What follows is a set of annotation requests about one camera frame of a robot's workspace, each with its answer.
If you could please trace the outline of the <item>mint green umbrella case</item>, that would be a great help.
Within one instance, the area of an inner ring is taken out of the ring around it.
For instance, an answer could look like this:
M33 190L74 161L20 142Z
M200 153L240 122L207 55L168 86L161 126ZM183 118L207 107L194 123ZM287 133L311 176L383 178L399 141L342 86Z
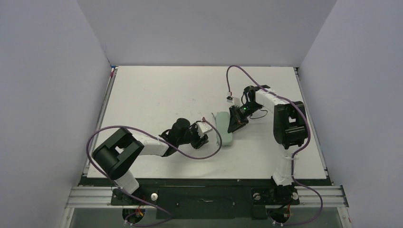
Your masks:
M215 115L215 127L218 130L221 138L216 135L217 145L220 144L222 148L228 148L232 146L233 143L233 133L228 133L228 127L230 124L230 114L228 112L217 112Z

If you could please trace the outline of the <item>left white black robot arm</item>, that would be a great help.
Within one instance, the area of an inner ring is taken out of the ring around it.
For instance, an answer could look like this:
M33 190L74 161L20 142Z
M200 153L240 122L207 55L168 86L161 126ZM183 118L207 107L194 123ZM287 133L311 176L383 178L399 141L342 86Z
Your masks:
M207 123L190 123L184 118L177 119L170 129L156 138L135 136L124 127L119 127L91 153L91 158L118 187L132 194L140 187L129 170L137 157L168 157L177 152L179 146L187 144L199 149L208 142L207 134L211 131L212 127Z

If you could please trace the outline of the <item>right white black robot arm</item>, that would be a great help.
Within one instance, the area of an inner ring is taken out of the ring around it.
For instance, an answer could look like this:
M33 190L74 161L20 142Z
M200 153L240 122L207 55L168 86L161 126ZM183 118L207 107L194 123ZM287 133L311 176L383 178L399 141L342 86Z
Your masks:
M280 146L278 164L272 179L278 186L293 185L297 156L290 147L302 147L305 139L310 139L304 103L290 103L287 99L280 98L267 85L248 86L243 95L246 97L243 105L233 104L229 107L228 133L246 126L249 123L248 118L259 109L266 108L270 111L273 114L273 136Z

